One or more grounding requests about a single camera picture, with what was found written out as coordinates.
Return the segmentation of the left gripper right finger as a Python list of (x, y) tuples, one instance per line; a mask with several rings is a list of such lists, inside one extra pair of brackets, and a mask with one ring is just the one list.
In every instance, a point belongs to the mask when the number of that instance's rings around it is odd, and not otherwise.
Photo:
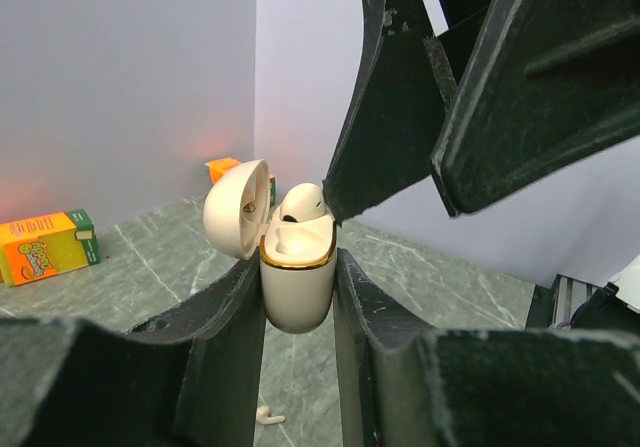
[(568, 330), (438, 329), (338, 253), (334, 326), (347, 446), (635, 446), (639, 315), (613, 285)]

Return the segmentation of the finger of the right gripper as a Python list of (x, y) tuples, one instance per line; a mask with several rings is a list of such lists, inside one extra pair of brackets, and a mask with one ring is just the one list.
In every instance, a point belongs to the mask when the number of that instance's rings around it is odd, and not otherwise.
[(479, 212), (639, 134), (639, 0), (491, 0), (433, 180)]
[(353, 95), (323, 180), (335, 221), (356, 217), (431, 173), (445, 103), (428, 53), (423, 0), (361, 0)]

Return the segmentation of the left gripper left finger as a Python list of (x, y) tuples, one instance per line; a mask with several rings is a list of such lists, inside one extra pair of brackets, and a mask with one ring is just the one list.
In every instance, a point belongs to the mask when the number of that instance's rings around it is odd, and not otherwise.
[(1, 442), (249, 446), (264, 332), (255, 259), (126, 332), (5, 318)]

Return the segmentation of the pink earbud charging case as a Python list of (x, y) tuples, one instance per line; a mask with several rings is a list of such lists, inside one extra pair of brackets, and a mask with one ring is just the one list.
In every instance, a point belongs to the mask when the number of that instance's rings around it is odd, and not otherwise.
[(213, 246), (247, 260), (259, 255), (266, 316), (282, 332), (298, 335), (325, 320), (333, 295), (337, 222), (326, 214), (306, 222), (280, 219), (270, 206), (266, 160), (242, 162), (212, 185), (203, 205), (203, 226)]

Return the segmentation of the pink earbud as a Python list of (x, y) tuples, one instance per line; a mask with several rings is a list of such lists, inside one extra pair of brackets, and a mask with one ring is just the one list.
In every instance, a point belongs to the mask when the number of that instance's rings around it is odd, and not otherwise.
[(260, 405), (256, 409), (256, 422), (260, 425), (276, 425), (286, 421), (284, 415), (276, 415), (272, 413), (269, 405)]
[(280, 219), (287, 222), (306, 222), (326, 214), (322, 189), (313, 183), (293, 187), (280, 205)]

